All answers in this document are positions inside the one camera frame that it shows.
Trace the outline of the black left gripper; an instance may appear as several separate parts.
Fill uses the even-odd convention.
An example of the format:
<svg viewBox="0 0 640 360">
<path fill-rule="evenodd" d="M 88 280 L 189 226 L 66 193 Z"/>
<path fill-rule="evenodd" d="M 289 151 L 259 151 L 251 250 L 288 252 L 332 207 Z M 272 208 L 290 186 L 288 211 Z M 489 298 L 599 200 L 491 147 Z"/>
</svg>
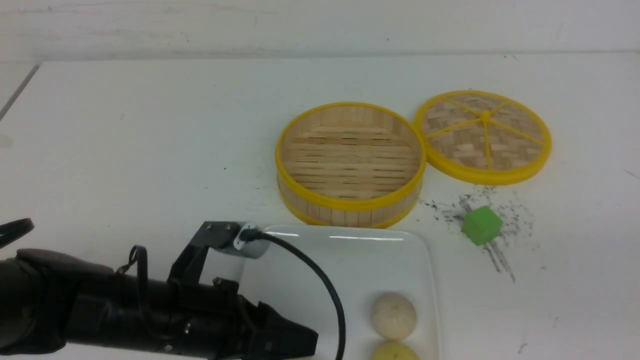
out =
<svg viewBox="0 0 640 360">
<path fill-rule="evenodd" d="M 84 346 L 210 360 L 293 360 L 316 354 L 319 335 L 238 284 L 183 285 L 134 277 L 84 281 L 65 321 L 65 339 Z"/>
</svg>

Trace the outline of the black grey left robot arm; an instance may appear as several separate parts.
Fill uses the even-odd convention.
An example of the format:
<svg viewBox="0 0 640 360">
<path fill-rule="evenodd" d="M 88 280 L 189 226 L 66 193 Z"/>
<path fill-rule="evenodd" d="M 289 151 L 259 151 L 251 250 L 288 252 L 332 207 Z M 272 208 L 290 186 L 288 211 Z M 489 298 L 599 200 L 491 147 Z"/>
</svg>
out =
<svg viewBox="0 0 640 360">
<path fill-rule="evenodd" d="M 204 258 L 178 260 L 165 281 L 57 251 L 1 262 L 1 354 L 51 354 L 68 343 L 208 360 L 311 357 L 318 333 L 239 294 L 199 282 Z"/>
</svg>

